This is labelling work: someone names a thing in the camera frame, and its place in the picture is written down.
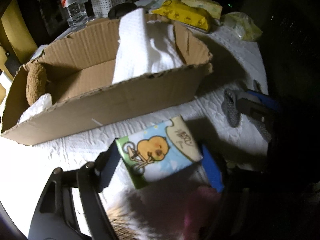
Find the cartoon chick tissue pack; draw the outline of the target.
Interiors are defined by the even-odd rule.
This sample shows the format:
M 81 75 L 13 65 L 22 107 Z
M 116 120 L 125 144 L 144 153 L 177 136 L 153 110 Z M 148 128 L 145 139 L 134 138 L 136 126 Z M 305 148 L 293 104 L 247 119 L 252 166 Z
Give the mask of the cartoon chick tissue pack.
M 199 147 L 180 115 L 117 138 L 116 145 L 136 189 L 202 160 Z

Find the white towel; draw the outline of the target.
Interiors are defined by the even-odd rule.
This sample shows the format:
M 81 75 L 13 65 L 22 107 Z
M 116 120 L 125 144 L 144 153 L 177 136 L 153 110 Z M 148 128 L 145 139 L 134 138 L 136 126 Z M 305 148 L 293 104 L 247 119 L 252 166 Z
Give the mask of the white towel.
M 174 25 L 146 19 L 138 8 L 120 19 L 112 84 L 184 65 L 176 50 Z

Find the light green plastic bag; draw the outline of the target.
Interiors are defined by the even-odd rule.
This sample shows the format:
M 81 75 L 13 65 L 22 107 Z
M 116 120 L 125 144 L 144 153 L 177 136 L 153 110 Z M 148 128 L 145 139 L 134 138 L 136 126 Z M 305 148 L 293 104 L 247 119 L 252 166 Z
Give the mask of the light green plastic bag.
M 230 12 L 226 14 L 223 25 L 243 41 L 255 42 L 263 34 L 254 21 L 243 12 Z

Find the white textured tablecloth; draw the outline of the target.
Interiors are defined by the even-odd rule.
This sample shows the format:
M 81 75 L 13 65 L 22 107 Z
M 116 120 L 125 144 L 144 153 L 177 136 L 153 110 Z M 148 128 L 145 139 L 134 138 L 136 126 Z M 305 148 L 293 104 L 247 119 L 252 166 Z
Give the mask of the white textured tablecloth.
M 178 22 L 146 16 L 172 29 L 178 68 L 123 75 L 117 64 L 125 38 L 119 20 L 100 19 L 46 46 L 22 65 L 1 124 L 1 204 L 28 233 L 53 169 L 76 170 L 116 142 L 120 153 L 101 200 L 107 208 L 136 208 L 139 239 L 178 239 L 184 198 L 206 183 L 183 149 L 205 140 L 236 165 L 258 170 L 268 144 L 246 116 L 232 128 L 221 108 L 226 90 L 268 92 L 255 42 L 224 27 L 196 33 Z

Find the pale yellow tissue pack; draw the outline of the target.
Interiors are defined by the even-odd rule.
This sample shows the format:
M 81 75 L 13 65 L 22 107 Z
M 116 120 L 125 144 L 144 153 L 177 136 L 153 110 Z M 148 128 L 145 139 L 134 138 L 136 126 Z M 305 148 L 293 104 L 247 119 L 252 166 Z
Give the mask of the pale yellow tissue pack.
M 181 2 L 190 7 L 206 10 L 214 19 L 219 20 L 221 17 L 222 6 L 212 0 L 181 0 Z

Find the brown cardboard box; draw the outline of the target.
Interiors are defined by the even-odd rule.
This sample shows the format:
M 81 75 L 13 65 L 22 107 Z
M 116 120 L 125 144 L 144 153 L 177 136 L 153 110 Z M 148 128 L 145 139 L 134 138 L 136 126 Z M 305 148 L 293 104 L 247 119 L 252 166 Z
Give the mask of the brown cardboard box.
M 51 43 L 16 73 L 5 102 L 1 136 L 36 145 L 193 100 L 203 78 L 213 71 L 212 54 L 185 26 L 178 22 L 173 26 L 183 65 L 117 84 L 112 79 L 118 20 L 95 20 Z M 27 75 L 38 64 L 46 70 L 46 91 L 53 105 L 20 122 L 29 106 Z

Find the clear plastic water bottle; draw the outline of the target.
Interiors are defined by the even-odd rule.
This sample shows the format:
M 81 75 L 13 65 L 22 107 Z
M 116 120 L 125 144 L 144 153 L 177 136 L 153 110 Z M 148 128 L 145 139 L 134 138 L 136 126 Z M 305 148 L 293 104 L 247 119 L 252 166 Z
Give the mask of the clear plastic water bottle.
M 86 26 L 88 16 L 83 0 L 60 0 L 72 31 L 79 31 Z

